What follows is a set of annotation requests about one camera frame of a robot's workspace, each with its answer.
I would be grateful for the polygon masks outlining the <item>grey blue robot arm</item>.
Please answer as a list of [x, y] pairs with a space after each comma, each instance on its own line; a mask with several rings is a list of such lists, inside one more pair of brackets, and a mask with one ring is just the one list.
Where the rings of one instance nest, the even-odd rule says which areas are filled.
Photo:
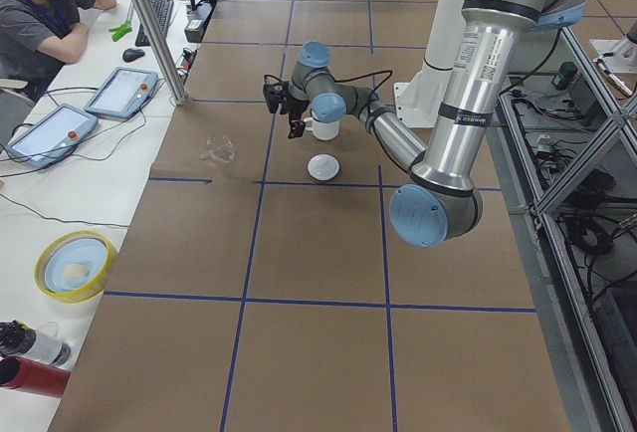
[[291, 137], [301, 135], [305, 110], [324, 123], [348, 114], [359, 119], [411, 179], [390, 199], [395, 232], [416, 247], [437, 246], [468, 233], [481, 219], [483, 202], [470, 173], [521, 37], [576, 23], [584, 4], [464, 0], [465, 32], [428, 142], [373, 90], [338, 82], [328, 68], [329, 48], [320, 42], [303, 45], [291, 78], [282, 83], [281, 106], [269, 109], [288, 114]]

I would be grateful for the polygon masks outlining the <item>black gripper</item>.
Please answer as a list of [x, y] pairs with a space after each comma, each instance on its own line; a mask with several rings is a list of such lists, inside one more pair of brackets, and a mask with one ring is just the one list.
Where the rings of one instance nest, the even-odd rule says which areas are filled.
[[306, 124], [301, 121], [303, 113], [308, 108], [308, 102], [288, 96], [286, 100], [286, 109], [289, 118], [288, 139], [294, 139], [302, 136], [305, 132]]

